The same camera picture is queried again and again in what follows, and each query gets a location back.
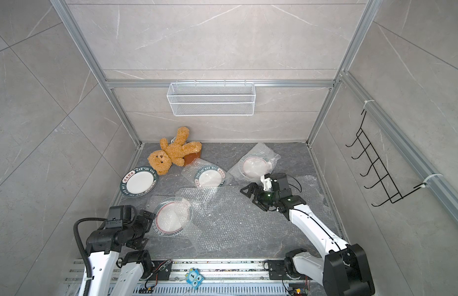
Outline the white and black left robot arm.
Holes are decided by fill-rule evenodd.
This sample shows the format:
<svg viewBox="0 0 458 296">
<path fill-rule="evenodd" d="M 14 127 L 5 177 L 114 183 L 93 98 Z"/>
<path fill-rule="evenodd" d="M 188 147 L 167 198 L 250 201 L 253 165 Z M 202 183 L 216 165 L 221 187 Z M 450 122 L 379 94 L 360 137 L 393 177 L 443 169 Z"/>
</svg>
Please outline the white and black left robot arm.
<svg viewBox="0 0 458 296">
<path fill-rule="evenodd" d="M 106 218 L 82 218 L 73 226 L 74 238 L 84 263 L 80 296 L 131 296 L 140 280 L 155 273 L 145 249 L 156 215 L 132 205 L 109 208 Z M 100 222 L 83 243 L 79 225 Z"/>
</svg>

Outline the large bubble wrap sheet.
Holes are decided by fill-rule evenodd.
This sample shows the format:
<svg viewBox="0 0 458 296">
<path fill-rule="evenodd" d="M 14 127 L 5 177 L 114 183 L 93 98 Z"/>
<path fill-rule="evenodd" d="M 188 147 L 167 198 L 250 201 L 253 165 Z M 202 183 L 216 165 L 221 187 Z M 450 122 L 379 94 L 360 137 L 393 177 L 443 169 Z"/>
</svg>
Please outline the large bubble wrap sheet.
<svg viewBox="0 0 458 296">
<path fill-rule="evenodd" d="M 180 222 L 184 238 L 199 252 L 227 250 L 247 257 L 314 246 L 282 214 L 254 205 L 239 186 L 187 187 L 176 197 L 190 207 L 191 217 Z"/>
</svg>

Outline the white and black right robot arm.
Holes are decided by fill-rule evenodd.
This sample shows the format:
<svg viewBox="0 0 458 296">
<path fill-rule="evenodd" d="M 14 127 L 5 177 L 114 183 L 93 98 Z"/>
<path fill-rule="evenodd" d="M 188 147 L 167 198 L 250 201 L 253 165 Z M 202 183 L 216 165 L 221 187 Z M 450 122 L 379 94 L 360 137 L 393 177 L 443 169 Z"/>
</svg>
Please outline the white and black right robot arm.
<svg viewBox="0 0 458 296">
<path fill-rule="evenodd" d="M 313 257 L 305 249 L 288 252 L 286 275 L 308 277 L 323 286 L 329 296 L 375 294 L 367 254 L 358 244 L 349 244 L 327 227 L 301 196 L 292 193 L 285 173 L 265 174 L 261 183 L 250 183 L 240 192 L 261 210 L 274 210 L 298 227 L 319 252 Z"/>
</svg>

